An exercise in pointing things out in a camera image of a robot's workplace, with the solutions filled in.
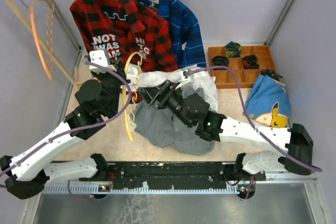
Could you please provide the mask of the grey button shirt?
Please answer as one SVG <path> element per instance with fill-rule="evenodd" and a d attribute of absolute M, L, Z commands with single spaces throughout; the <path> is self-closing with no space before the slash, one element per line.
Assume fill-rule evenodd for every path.
<path fill-rule="evenodd" d="M 182 109 L 157 109 L 155 103 L 145 100 L 135 111 L 135 131 L 153 145 L 173 147 L 181 153 L 203 155 L 213 150 L 214 141 L 208 140 L 203 123 L 210 109 L 202 88 L 191 86 L 182 89 Z"/>

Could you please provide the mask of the wooden compartment tray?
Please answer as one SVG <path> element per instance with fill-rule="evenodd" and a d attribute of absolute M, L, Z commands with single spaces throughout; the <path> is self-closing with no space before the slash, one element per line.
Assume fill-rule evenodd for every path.
<path fill-rule="evenodd" d="M 244 67 L 243 58 L 249 55 L 255 55 L 257 57 L 259 68 L 247 69 Z M 241 88 L 253 87 L 262 70 L 277 70 L 270 49 L 266 45 L 243 45 L 240 56 L 229 57 L 228 60 L 228 67 L 235 73 Z M 228 70 L 217 69 L 210 70 L 209 72 L 211 76 L 215 77 L 215 84 L 218 89 L 233 89 L 237 87 L 232 73 Z"/>

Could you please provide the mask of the yellow hanger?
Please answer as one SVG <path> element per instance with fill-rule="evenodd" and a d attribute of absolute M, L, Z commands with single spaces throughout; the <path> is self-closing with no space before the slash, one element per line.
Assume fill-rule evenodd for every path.
<path fill-rule="evenodd" d="M 134 126 L 132 123 L 135 120 L 135 114 L 134 110 L 137 107 L 137 99 L 138 99 L 138 88 L 139 88 L 139 82 L 140 82 L 140 73 L 141 73 L 141 66 L 142 66 L 142 60 L 143 60 L 143 55 L 139 52 L 133 52 L 131 55 L 129 55 L 125 66 L 124 66 L 124 72 L 127 75 L 129 72 L 129 65 L 131 64 L 131 60 L 134 56 L 140 57 L 140 60 L 137 61 L 137 64 L 135 65 L 136 69 L 136 75 L 135 75 L 135 87 L 134 90 L 132 91 L 130 84 L 128 86 L 124 86 L 122 88 L 122 101 L 123 101 L 123 106 L 125 109 L 127 109 L 128 105 L 130 103 L 133 104 L 133 108 L 130 109 L 130 114 L 133 116 L 133 118 L 129 118 L 128 113 L 126 110 L 123 111 L 124 115 L 124 123 L 125 123 L 125 128 L 127 131 L 128 138 L 131 142 L 133 142 L 133 136 L 132 136 L 132 130 L 134 130 Z"/>

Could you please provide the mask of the rolled dark tie by cloth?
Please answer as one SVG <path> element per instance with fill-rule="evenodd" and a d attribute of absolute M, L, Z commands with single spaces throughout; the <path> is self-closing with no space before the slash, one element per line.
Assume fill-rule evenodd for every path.
<path fill-rule="evenodd" d="M 280 79 L 283 78 L 282 75 L 278 74 L 273 69 L 263 69 L 263 70 L 260 71 L 260 73 L 263 76 L 269 76 L 269 77 L 271 77 L 271 78 L 273 78 L 274 80 L 277 80 L 277 81 L 279 81 Z"/>

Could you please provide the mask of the blue plaid shirt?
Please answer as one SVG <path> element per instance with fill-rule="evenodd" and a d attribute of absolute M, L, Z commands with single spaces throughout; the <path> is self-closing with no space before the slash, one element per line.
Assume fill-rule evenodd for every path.
<path fill-rule="evenodd" d="M 169 23 L 170 38 L 179 68 L 206 67 L 201 29 L 195 14 L 180 0 L 135 0 Z"/>

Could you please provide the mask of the rolled black orange tie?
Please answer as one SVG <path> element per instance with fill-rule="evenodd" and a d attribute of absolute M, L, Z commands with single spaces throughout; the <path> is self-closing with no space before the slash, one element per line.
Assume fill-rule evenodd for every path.
<path fill-rule="evenodd" d="M 248 55 L 242 59 L 244 69 L 258 69 L 258 58 L 256 55 Z"/>

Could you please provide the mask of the rolled green blue tie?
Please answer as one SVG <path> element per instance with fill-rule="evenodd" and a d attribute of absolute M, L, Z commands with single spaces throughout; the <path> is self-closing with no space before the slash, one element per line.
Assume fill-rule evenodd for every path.
<path fill-rule="evenodd" d="M 224 51 L 227 58 L 237 58 L 240 57 L 242 46 L 237 42 L 231 41 L 225 45 Z"/>

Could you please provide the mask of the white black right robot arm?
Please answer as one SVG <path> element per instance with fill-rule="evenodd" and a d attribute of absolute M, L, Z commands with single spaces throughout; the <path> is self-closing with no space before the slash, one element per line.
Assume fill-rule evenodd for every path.
<path fill-rule="evenodd" d="M 308 176 L 313 171 L 313 140 L 305 127 L 251 126 L 210 110 L 210 105 L 196 93 L 183 97 L 182 89 L 170 81 L 156 87 L 140 87 L 138 92 L 149 106 L 168 109 L 182 128 L 194 129 L 200 139 L 211 142 L 240 142 L 260 149 L 241 153 L 236 158 L 235 175 L 242 180 L 251 175 L 284 168 Z"/>

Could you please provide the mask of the white shirt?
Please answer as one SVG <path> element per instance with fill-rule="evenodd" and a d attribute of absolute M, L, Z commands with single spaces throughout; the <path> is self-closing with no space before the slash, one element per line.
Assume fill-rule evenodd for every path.
<path fill-rule="evenodd" d="M 196 70 L 200 69 L 196 65 L 191 65 L 189 67 L 179 69 L 173 72 L 163 72 L 163 71 L 152 71 L 152 72 L 140 72 L 138 74 L 138 69 L 134 64 L 130 64 L 127 79 L 130 80 L 131 90 L 135 90 L 136 78 L 139 77 L 139 86 L 140 87 L 155 87 L 162 84 L 164 81 L 169 80 L 173 83 L 182 82 L 182 71 L 183 70 Z M 193 74 L 192 76 L 191 87 L 194 90 L 198 88 L 203 89 L 204 99 L 207 103 L 210 104 L 210 109 L 213 111 L 218 111 L 218 96 L 217 96 L 217 87 L 215 85 L 215 78 L 211 77 L 208 72 L 201 71 Z"/>

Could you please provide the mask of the orange hanger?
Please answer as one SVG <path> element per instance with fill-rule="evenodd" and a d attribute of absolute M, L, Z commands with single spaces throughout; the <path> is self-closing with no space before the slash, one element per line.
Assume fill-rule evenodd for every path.
<path fill-rule="evenodd" d="M 48 55 L 48 58 L 45 58 L 44 53 L 42 51 L 42 43 L 40 41 L 40 36 L 38 33 L 38 29 L 37 29 L 37 24 L 35 21 L 35 5 L 38 2 L 45 2 L 47 3 L 48 7 L 48 13 L 47 13 L 47 22 L 46 22 L 46 26 L 47 26 L 47 30 L 46 30 L 46 35 L 48 37 L 47 41 L 46 41 L 46 53 Z M 31 4 L 31 6 L 29 7 L 29 18 L 30 18 L 30 23 L 31 23 L 31 28 L 32 28 L 32 33 L 33 33 L 33 38 L 34 38 L 34 42 L 35 42 L 35 46 L 37 49 L 37 53 L 38 56 L 40 58 L 40 62 L 42 64 L 42 67 L 48 77 L 49 80 L 52 79 L 52 75 L 53 75 L 53 68 L 52 68 L 52 62 L 53 62 L 53 26 L 54 26 L 54 12 L 55 12 L 55 4 L 53 1 L 51 0 L 35 0 L 33 1 L 33 3 Z"/>

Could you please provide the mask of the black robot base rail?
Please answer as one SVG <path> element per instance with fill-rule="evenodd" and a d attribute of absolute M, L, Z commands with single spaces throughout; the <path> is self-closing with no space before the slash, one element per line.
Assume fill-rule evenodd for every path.
<path fill-rule="evenodd" d="M 225 162 L 114 162 L 101 178 L 81 182 L 112 182 L 113 189 L 225 189 L 229 181 L 243 182 L 251 175 Z"/>

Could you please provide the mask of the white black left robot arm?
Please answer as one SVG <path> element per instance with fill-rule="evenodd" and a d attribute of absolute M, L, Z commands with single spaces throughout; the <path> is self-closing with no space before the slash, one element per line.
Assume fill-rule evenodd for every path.
<path fill-rule="evenodd" d="M 52 184 L 79 180 L 97 182 L 109 174 L 109 164 L 102 154 L 57 163 L 54 158 L 74 145 L 85 142 L 126 108 L 119 109 L 121 86 L 129 87 L 121 59 L 110 63 L 85 60 L 94 79 L 85 81 L 75 94 L 79 105 L 46 137 L 17 156 L 1 157 L 1 188 L 19 199 L 28 199 Z"/>

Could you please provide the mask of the red black plaid shirt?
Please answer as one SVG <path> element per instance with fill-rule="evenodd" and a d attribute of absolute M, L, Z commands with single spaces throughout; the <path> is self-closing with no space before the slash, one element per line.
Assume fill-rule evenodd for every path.
<path fill-rule="evenodd" d="M 144 72 L 178 69 L 169 23 L 135 0 L 75 0 L 70 12 L 87 51 L 106 49 L 111 60 L 127 61 L 139 51 Z"/>

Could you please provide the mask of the light blue pikachu cloth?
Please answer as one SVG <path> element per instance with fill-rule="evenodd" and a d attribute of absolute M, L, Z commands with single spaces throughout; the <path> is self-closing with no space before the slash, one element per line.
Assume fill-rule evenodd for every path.
<path fill-rule="evenodd" d="M 249 117 L 269 127 L 287 126 L 290 102 L 284 84 L 259 75 L 245 103 Z"/>

